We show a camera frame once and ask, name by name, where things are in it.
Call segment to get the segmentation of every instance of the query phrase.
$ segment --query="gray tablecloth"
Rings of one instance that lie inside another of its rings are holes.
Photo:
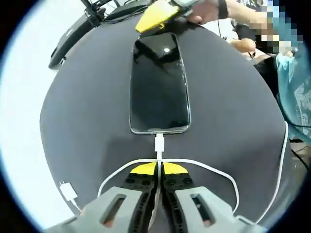
[[[134,135],[129,129],[137,21],[93,30],[59,70],[43,104],[40,128],[52,176],[57,185],[71,182],[81,207],[96,198],[101,182],[120,166],[156,157],[154,136]],[[163,157],[197,160],[230,174],[241,197],[236,213],[256,220],[276,186],[285,130],[277,103],[256,70],[214,33],[182,20],[167,30],[177,35],[181,47],[192,124],[186,133],[165,136]],[[197,185],[235,205],[229,180],[197,166],[184,167]],[[104,190],[121,185],[130,169]],[[291,176],[288,145],[277,200],[261,224],[269,225],[286,208]],[[152,232],[163,229],[167,221],[160,208]]]

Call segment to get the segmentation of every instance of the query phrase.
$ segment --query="black smartphone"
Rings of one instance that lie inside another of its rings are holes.
[[[176,35],[138,39],[130,78],[130,129],[136,134],[182,133],[190,126],[186,73]]]

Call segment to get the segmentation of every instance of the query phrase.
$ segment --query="teal shirt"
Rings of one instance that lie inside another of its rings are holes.
[[[268,17],[271,17],[271,13],[273,27],[278,32],[279,39],[291,41],[292,46],[298,46],[295,57],[282,54],[276,57],[278,103],[289,123],[290,138],[296,136],[311,144],[311,128],[293,125],[311,126],[311,72],[308,51],[289,20],[286,19],[285,22],[285,14],[278,12],[278,7],[274,7],[273,12],[268,12]]]

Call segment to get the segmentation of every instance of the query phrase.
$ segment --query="white floor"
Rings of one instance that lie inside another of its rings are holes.
[[[51,52],[83,10],[78,0],[43,0],[24,19],[2,61],[0,143],[4,172],[20,204],[42,228],[73,215],[49,171],[39,116],[56,75],[48,69]],[[218,34],[216,21],[205,27]],[[220,20],[220,28],[222,36],[236,38],[230,20]]]

